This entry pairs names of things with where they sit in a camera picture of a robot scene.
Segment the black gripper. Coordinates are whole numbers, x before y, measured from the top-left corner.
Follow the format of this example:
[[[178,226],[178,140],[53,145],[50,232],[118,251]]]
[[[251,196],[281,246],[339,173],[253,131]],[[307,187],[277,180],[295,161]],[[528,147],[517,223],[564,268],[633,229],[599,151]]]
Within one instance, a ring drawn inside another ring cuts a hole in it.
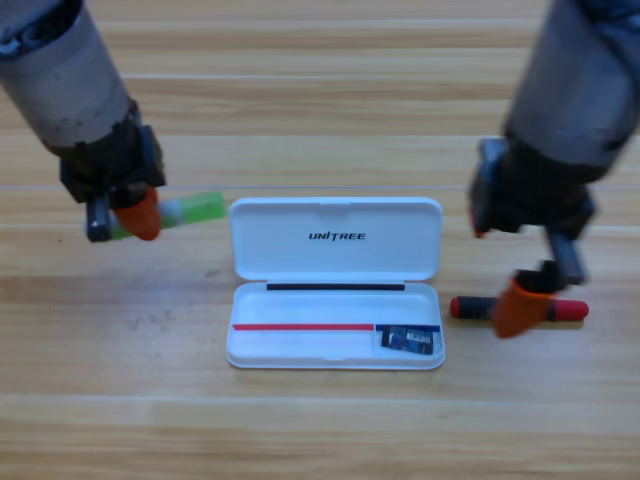
[[[547,158],[520,141],[486,138],[478,152],[469,189],[474,236],[539,226],[551,251],[538,270],[517,270],[496,299],[491,325],[498,338],[508,339],[543,322],[565,286],[587,281],[576,241],[596,212],[587,185],[606,173],[606,150],[575,152],[571,157],[578,162],[571,164]]]
[[[61,182],[86,206],[90,242],[114,240],[117,228],[143,241],[160,235],[157,189],[166,184],[163,152],[153,129],[142,123],[135,100],[100,139],[76,139],[60,147],[59,165]]]

